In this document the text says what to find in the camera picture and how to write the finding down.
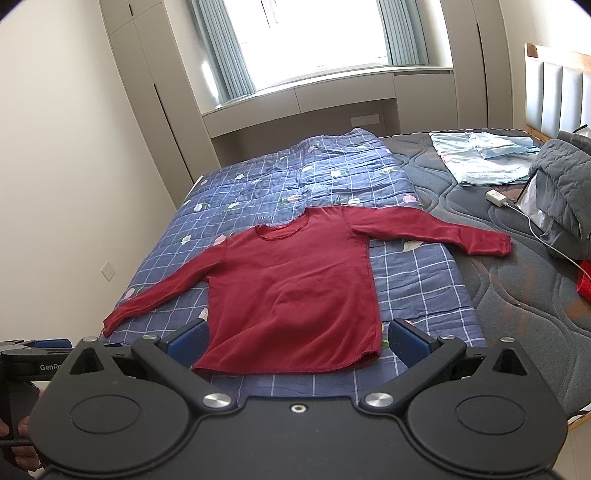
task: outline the headboard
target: headboard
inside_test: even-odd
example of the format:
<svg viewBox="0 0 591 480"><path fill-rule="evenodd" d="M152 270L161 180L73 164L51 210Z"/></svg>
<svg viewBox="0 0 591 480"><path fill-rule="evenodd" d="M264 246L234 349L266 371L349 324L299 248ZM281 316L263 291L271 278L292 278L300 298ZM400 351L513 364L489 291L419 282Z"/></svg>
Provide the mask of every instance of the headboard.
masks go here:
<svg viewBox="0 0 591 480"><path fill-rule="evenodd" d="M591 125L591 56L525 44L525 131L547 141Z"/></svg>

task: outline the metal bolt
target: metal bolt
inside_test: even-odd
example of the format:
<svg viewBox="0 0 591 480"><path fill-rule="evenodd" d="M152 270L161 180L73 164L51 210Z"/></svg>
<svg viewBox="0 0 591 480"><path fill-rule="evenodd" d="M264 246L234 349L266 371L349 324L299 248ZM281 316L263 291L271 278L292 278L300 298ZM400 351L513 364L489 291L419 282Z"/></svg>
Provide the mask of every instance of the metal bolt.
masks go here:
<svg viewBox="0 0 591 480"><path fill-rule="evenodd" d="M232 397L225 393L210 393L203 397L203 404L209 408L224 408L232 403Z"/></svg>
<svg viewBox="0 0 591 480"><path fill-rule="evenodd" d="M365 403L370 407L385 408L394 403L392 395L383 392L374 392L365 396Z"/></svg>
<svg viewBox="0 0 591 480"><path fill-rule="evenodd" d="M293 413L304 413L306 410L308 410L308 407L302 405L301 403L296 403L295 405L291 406L291 411Z"/></svg>

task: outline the red sweater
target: red sweater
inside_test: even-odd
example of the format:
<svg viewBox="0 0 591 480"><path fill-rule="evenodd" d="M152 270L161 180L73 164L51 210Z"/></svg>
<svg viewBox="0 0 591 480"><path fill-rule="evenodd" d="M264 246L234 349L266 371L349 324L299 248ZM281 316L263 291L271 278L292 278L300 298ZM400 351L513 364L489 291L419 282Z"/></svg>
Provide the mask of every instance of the red sweater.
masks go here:
<svg viewBox="0 0 591 480"><path fill-rule="evenodd" d="M381 318L370 238L446 242L469 255L511 252L504 233L411 207L309 207L286 225L257 225L209 247L117 307L105 335L206 280L210 342L194 369L312 373L376 360Z"/></svg>

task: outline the tile floor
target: tile floor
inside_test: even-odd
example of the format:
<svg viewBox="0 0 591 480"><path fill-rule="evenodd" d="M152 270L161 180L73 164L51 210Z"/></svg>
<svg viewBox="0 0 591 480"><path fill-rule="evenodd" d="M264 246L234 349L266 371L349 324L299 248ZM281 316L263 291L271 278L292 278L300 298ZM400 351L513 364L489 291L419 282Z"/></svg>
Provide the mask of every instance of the tile floor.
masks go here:
<svg viewBox="0 0 591 480"><path fill-rule="evenodd" d="M591 480L591 420L569 432L554 469L564 480Z"/></svg>

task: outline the blue curtain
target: blue curtain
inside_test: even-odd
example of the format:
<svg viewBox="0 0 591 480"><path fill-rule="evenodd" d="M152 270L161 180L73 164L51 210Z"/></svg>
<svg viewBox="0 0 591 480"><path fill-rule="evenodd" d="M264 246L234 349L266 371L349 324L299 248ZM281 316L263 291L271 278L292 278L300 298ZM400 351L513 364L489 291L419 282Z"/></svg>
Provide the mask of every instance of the blue curtain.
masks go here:
<svg viewBox="0 0 591 480"><path fill-rule="evenodd" d="M390 65L425 65L427 47L415 0L378 0Z"/></svg>
<svg viewBox="0 0 591 480"><path fill-rule="evenodd" d="M190 0L222 101L255 93L223 0Z"/></svg>

